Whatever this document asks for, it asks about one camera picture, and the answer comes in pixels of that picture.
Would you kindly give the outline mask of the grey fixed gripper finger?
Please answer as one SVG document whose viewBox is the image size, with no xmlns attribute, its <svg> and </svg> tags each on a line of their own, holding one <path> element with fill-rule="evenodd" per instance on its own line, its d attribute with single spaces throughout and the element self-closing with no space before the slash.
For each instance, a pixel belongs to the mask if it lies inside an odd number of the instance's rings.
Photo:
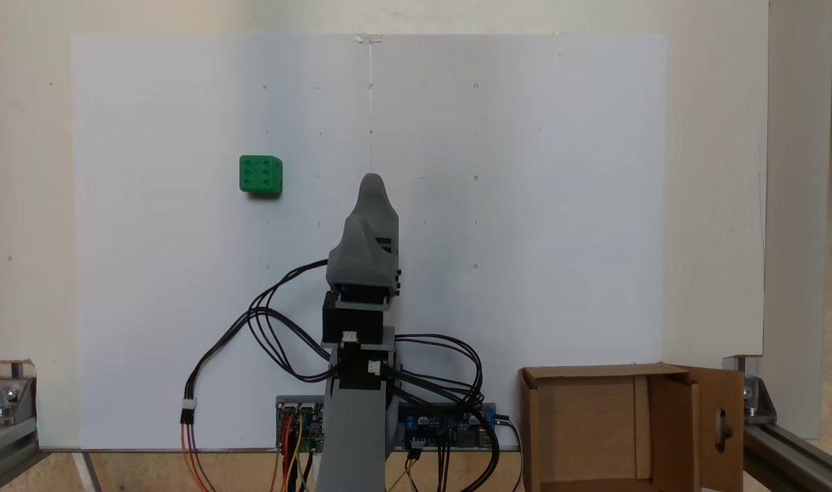
<svg viewBox="0 0 832 492">
<path fill-rule="evenodd" d="M 384 180 L 375 172 L 364 175 L 353 215 L 366 220 L 375 237 L 398 240 L 398 214 L 391 205 Z"/>
</svg>

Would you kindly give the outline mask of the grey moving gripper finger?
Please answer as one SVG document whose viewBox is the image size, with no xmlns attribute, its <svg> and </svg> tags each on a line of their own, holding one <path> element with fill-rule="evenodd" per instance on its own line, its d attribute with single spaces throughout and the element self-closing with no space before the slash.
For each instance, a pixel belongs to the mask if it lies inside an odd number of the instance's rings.
<svg viewBox="0 0 832 492">
<path fill-rule="evenodd" d="M 396 240 L 391 231 L 374 231 L 366 216 L 348 216 L 340 242 L 329 252 L 326 271 L 329 286 L 360 284 L 394 288 L 398 276 Z"/>
</svg>

